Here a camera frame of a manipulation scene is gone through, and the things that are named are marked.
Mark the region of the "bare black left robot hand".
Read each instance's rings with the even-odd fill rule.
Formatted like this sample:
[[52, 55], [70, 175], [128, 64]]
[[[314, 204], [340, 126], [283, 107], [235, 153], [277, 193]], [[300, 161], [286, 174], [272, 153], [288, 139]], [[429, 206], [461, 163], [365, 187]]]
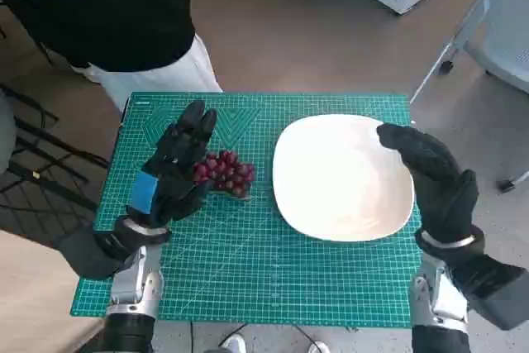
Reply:
[[212, 183], [197, 182], [194, 166], [205, 158], [216, 121], [217, 112], [206, 110], [203, 100], [195, 100], [167, 126], [133, 184], [126, 206], [132, 221], [145, 228], [161, 228], [202, 206]]

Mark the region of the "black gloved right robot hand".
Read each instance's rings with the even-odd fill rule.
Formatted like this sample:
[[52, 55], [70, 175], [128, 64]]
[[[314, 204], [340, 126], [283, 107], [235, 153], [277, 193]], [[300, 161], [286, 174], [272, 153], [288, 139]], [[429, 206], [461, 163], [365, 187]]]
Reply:
[[443, 245], [470, 238], [479, 196], [476, 173], [462, 170], [445, 144], [415, 128], [383, 123], [377, 133], [412, 175], [422, 230]]

